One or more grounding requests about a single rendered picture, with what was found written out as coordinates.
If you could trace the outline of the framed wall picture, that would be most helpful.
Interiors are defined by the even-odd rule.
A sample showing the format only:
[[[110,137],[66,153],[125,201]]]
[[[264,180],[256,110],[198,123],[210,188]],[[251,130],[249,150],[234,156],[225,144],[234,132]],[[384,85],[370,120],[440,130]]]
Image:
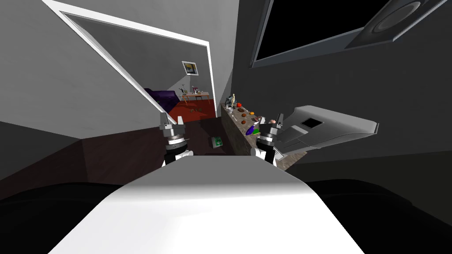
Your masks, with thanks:
[[[186,75],[198,76],[198,69],[195,62],[182,61]]]

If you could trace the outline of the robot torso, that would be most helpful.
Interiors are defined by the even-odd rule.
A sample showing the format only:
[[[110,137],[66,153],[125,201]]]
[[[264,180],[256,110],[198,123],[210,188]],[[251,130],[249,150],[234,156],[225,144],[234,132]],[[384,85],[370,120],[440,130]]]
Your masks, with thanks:
[[[304,182],[256,156],[186,156],[114,191],[49,254],[364,254]]]

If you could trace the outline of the purple sofa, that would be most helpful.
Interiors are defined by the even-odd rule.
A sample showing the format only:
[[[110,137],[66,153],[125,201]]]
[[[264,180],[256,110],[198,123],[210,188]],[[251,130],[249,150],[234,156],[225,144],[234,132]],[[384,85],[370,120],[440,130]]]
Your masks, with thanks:
[[[173,90],[151,90],[149,88],[144,88],[145,91],[161,106],[167,113],[180,102],[179,97]]]

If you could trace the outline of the dark window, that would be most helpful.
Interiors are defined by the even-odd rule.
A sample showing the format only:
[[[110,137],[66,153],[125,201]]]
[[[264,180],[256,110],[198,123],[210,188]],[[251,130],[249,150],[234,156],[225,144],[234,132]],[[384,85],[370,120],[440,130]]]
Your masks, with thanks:
[[[390,0],[264,0],[249,66],[343,51]]]

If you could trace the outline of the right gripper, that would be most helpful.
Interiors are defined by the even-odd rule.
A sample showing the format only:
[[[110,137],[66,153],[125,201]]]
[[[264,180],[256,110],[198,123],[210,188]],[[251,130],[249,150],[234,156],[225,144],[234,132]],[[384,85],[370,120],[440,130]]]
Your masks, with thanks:
[[[261,117],[259,121],[259,130],[261,136],[276,136],[283,125],[283,114],[279,113],[276,123],[266,123],[266,118]]]

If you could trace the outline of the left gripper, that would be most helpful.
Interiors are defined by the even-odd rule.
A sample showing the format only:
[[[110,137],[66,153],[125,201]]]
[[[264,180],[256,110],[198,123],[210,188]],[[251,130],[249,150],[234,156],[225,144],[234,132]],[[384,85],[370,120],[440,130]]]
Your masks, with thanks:
[[[166,112],[160,113],[160,126],[164,137],[172,137],[185,134],[185,125],[182,116],[177,117],[177,124],[169,124]]]

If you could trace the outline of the wooden side table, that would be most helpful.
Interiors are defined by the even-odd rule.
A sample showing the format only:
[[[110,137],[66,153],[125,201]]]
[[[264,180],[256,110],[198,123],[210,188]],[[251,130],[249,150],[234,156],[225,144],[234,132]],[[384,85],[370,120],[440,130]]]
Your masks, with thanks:
[[[193,87],[193,92],[186,92],[186,93],[183,93],[182,95],[181,95],[181,97],[183,98],[183,101],[186,103],[186,104],[188,104],[188,101],[189,101],[189,98],[190,97],[194,97],[196,100],[197,100],[197,98],[203,98],[203,97],[206,97],[207,98],[207,100],[209,101],[210,100],[210,98],[209,98],[209,93],[208,92],[203,92],[203,91],[200,91],[197,87]]]

